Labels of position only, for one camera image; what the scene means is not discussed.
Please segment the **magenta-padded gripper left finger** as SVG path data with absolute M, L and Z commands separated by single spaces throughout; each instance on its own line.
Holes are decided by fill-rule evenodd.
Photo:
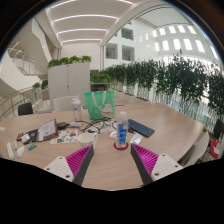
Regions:
M 67 157 L 57 157 L 44 170 L 81 186 L 93 155 L 93 146 L 88 145 Z

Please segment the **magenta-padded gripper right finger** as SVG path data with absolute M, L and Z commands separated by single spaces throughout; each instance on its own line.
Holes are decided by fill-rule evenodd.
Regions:
M 167 154 L 157 155 L 136 144 L 131 145 L 131 155 L 136 163 L 143 185 L 148 185 L 182 169 L 182 166 Z

